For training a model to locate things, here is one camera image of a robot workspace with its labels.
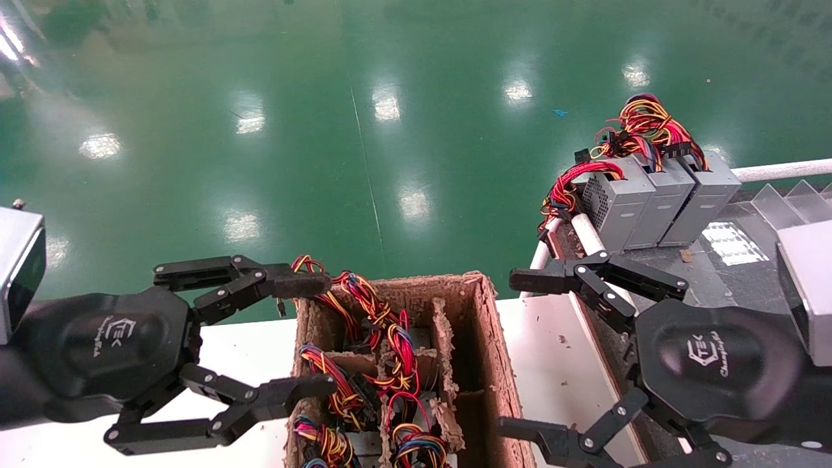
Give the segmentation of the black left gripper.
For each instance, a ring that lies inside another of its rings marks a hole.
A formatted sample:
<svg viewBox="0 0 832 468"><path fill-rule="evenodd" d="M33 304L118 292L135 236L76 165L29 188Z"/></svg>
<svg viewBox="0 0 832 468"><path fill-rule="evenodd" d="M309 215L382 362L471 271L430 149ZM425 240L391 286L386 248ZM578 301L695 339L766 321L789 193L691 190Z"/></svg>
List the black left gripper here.
<svg viewBox="0 0 832 468"><path fill-rule="evenodd" d="M194 364L199 323L215 325L269 298L286 318L286 300L330 290L327 273L233 255L157 265L154 284L169 291L29 306L14 333L16 424L85 423L120 412L104 442L125 456L153 455L226 447L259 423L290 417L304 398L336 392L327 375L253 387ZM191 307L174 294L203 289ZM185 390L226 408L208 419L143 421Z"/></svg>

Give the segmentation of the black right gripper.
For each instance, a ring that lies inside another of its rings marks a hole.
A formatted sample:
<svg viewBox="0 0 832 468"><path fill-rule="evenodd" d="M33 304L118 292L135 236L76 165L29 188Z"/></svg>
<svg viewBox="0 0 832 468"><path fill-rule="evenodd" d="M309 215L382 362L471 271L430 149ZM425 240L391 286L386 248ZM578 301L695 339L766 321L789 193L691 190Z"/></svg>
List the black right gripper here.
<svg viewBox="0 0 832 468"><path fill-rule="evenodd" d="M587 432L564 424L497 419L497 435L532 442L547 465L619 467L606 445L639 415L649 414L653 402L680 426L701 424L736 441L773 443L781 435L781 412L807 361L784 314L684 304L686 279L606 251L577 260L553 259L543 269L514 268L509 287L522 293L573 293L613 331L634 331L636 338L645 392L637 387L627 391ZM636 317L635 306L614 287L659 303ZM682 434L692 448L689 453L645 466L731 466L731 454L704 429L685 428Z"/></svg>

